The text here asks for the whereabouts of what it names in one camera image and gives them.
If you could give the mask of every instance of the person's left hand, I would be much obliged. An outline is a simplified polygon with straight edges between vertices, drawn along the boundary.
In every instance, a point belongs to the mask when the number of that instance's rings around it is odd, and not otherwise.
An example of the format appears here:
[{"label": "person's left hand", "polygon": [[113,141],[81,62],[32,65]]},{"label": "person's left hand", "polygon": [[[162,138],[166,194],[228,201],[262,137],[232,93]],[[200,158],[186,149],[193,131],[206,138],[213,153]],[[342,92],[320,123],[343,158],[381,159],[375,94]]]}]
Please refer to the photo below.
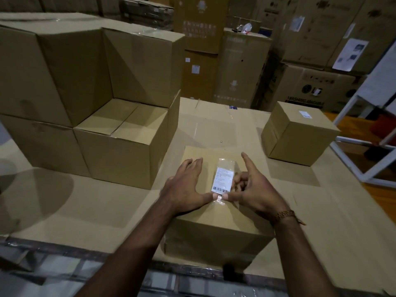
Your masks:
[{"label": "person's left hand", "polygon": [[171,203],[173,215],[196,210],[216,200],[214,193],[199,194],[195,190],[202,170],[202,158],[186,159],[178,168],[176,175],[168,178],[160,193],[160,199]]}]

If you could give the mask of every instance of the white sticker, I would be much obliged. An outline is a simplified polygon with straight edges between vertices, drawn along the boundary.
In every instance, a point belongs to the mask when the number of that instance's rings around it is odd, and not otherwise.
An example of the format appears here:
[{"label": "white sticker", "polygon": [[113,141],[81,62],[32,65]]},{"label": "white sticker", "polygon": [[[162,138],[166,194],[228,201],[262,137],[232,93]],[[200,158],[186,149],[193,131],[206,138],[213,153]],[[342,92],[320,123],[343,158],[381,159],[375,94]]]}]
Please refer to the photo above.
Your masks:
[{"label": "white sticker", "polygon": [[345,35],[343,38],[349,38],[350,33],[352,32],[352,30],[355,28],[356,23],[352,23],[349,25],[348,29],[345,32]]},{"label": "white sticker", "polygon": [[307,112],[304,112],[304,111],[302,111],[302,110],[299,110],[299,113],[303,116],[303,117],[305,117],[305,118],[308,118],[308,119],[312,119],[312,117],[309,115],[309,113],[307,113]]},{"label": "white sticker", "polygon": [[224,194],[231,190],[234,172],[223,168],[217,168],[215,180],[213,180],[212,192]]},{"label": "white sticker", "polygon": [[300,28],[304,22],[304,19],[305,19],[304,16],[297,16],[297,17],[293,18],[293,20],[290,23],[289,29],[294,32],[299,32]]},{"label": "white sticker", "polygon": [[344,49],[338,55],[333,69],[350,72],[368,44],[368,41],[361,39],[348,39]]},{"label": "white sticker", "polygon": [[314,95],[314,96],[317,96],[317,95],[320,94],[321,91],[322,91],[322,89],[315,89],[313,95]]},{"label": "white sticker", "polygon": [[191,67],[191,73],[192,74],[199,74],[199,68],[200,68],[200,66],[196,66],[195,64],[193,64],[192,67]]}]

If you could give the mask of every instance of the table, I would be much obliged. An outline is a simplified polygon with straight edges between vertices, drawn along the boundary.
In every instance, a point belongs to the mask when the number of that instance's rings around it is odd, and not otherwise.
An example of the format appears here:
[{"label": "table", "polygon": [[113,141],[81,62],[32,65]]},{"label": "table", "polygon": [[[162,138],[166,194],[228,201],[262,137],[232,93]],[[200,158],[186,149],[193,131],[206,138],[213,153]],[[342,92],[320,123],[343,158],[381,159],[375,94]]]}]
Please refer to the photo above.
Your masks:
[{"label": "table", "polygon": [[[245,151],[307,225],[303,228],[334,284],[396,294],[396,226],[335,153],[312,167],[268,159],[260,134],[269,113],[181,99],[179,127],[152,190],[32,168],[13,140],[0,146],[0,234],[16,240],[111,253],[176,172],[186,145]],[[157,263],[212,267],[165,255]],[[284,278],[273,240],[244,271]]]}]

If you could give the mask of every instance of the hand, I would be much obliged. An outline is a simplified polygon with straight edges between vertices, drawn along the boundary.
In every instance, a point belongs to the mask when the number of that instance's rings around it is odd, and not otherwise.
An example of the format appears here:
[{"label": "hand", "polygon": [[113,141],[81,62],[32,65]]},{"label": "hand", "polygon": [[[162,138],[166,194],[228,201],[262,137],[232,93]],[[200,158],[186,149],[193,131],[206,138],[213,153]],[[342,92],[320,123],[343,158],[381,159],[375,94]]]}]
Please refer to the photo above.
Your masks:
[{"label": "hand", "polygon": [[195,190],[202,170],[202,161],[202,158],[194,162],[192,159],[186,159],[178,168],[176,175],[166,180],[160,199],[171,203],[173,215],[196,210],[217,199],[214,193],[201,195]]},{"label": "hand", "polygon": [[235,192],[223,194],[222,199],[238,201],[242,205],[261,213],[265,218],[274,217],[281,211],[290,210],[289,205],[270,184],[268,179],[259,172],[251,159],[242,152],[247,172],[235,174],[232,188]]}]

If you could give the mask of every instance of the orange floor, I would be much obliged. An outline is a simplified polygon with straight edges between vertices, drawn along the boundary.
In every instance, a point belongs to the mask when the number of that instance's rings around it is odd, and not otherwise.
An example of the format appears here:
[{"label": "orange floor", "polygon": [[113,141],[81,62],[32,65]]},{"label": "orange floor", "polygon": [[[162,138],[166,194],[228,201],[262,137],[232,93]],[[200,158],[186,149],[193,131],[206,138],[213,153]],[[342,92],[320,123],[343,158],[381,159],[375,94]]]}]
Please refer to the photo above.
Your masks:
[{"label": "orange floor", "polygon": [[[333,120],[337,115],[326,113],[326,116]],[[338,125],[338,128],[341,130],[341,135],[344,137],[350,137],[353,139],[361,139],[368,141],[376,141],[379,142],[381,139],[374,134],[372,134],[369,130],[370,126],[373,124],[373,121],[345,117],[341,123]],[[364,161],[363,157],[353,159],[356,161]],[[371,194],[371,196],[376,200],[376,202],[382,207],[382,209],[387,213],[387,215],[396,223],[396,189],[387,188],[384,186],[375,186],[372,184],[362,184],[363,187]]]}]

